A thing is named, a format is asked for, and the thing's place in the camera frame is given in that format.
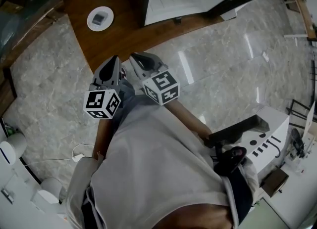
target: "white chair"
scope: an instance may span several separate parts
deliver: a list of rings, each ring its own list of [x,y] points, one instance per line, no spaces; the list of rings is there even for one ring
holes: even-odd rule
[[[59,203],[59,193],[62,185],[59,180],[55,178],[47,178],[41,183],[41,188],[38,194],[41,195],[48,203]]]

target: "white plate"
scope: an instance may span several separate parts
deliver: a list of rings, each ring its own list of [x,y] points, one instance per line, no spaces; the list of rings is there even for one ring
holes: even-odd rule
[[[93,23],[93,18],[97,13],[107,14],[105,21],[99,26]],[[108,28],[113,22],[113,11],[107,6],[99,6],[92,10],[87,18],[87,25],[92,31],[102,31]]]

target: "person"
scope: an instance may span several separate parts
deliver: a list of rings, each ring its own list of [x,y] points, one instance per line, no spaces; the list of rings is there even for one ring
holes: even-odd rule
[[[71,179],[66,210],[72,227],[237,228],[234,200],[203,145],[211,130],[178,100],[159,106],[135,95],[127,80],[120,81],[119,96],[114,118],[99,122],[92,158],[82,158]],[[250,161],[243,174],[256,201]]]

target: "white cable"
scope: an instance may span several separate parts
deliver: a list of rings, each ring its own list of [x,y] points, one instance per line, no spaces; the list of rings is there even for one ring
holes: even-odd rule
[[[76,145],[76,146],[73,148],[73,150],[72,150],[72,152],[71,152],[71,156],[72,156],[72,157],[74,157],[74,150],[75,150],[75,148],[78,147],[78,146],[80,146],[80,145],[94,146],[93,144],[78,144],[78,145]],[[26,167],[26,166],[29,166],[29,165],[37,164],[37,163],[46,162],[46,161],[60,161],[60,160],[73,160],[73,159],[70,158],[70,159],[49,159],[49,160],[41,160],[41,161],[29,163],[29,164],[25,165],[25,167]]]
[[[32,164],[37,164],[37,163],[42,163],[42,162],[46,162],[46,161],[54,161],[54,160],[73,160],[73,159],[50,159],[50,160],[42,160],[42,161],[37,161],[37,162],[32,162],[32,163],[29,163],[26,166],[29,166],[29,165],[32,165]]]
[[[93,144],[78,144],[78,145],[76,145],[76,146],[73,148],[73,150],[72,150],[72,152],[71,152],[71,156],[72,156],[72,157],[74,157],[74,150],[75,150],[75,148],[78,147],[78,146],[80,146],[80,145],[94,146]]]

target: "wooden desk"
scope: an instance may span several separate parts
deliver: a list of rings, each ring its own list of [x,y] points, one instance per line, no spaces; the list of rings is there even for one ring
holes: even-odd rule
[[[183,17],[180,25],[167,20],[140,28],[128,0],[64,0],[64,4],[79,45],[93,72],[113,55],[125,61],[132,52],[145,51],[171,38],[223,21],[221,17],[210,19],[195,14]],[[87,17],[98,6],[110,7],[114,20],[106,30],[94,32],[87,26]]]

